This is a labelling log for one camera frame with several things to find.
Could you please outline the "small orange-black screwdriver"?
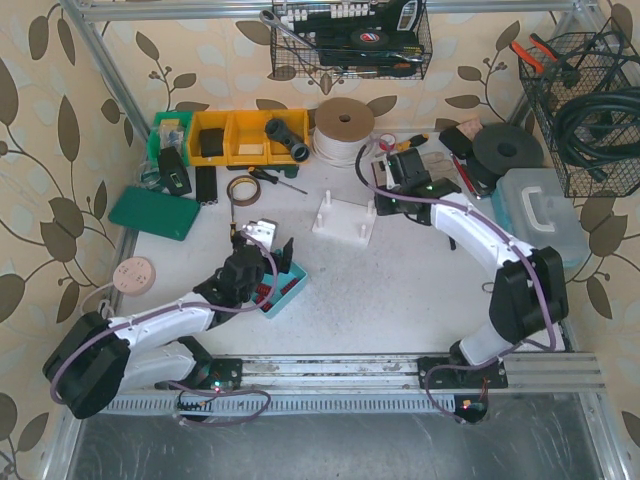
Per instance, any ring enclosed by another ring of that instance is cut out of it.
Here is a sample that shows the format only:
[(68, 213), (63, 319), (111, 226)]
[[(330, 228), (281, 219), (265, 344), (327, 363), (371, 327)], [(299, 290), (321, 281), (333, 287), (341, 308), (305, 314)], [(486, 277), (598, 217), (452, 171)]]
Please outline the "small orange-black screwdriver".
[(235, 241), (235, 235), (237, 230), (237, 223), (235, 220), (235, 200), (233, 196), (229, 196), (229, 204), (230, 204), (230, 241), (233, 244)]

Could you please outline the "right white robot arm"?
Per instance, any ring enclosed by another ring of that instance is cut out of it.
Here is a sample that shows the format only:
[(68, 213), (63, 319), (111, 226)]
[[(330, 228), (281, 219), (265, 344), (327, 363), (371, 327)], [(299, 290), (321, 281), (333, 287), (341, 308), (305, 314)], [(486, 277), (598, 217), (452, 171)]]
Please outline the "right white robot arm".
[(433, 226), (462, 246), (493, 280), (489, 320), (450, 348), (450, 363), (479, 366), (546, 331), (569, 313), (563, 261), (551, 246), (537, 248), (488, 219), (451, 179), (431, 177), (416, 149), (371, 165), (375, 208)]

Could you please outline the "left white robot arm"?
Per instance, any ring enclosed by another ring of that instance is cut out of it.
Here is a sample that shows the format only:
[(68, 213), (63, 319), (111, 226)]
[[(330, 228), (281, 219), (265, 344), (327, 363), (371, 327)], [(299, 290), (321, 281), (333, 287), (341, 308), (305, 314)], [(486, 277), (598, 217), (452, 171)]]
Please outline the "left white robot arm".
[(260, 220), (234, 232), (223, 265), (175, 301), (129, 316), (83, 314), (43, 365), (51, 399), (87, 419), (117, 395), (159, 383), (209, 400), (238, 395), (220, 386), (214, 358), (195, 337), (275, 295), (271, 284), (259, 302), (252, 299), (265, 277), (276, 280), (291, 268), (294, 242), (272, 251), (276, 230)]

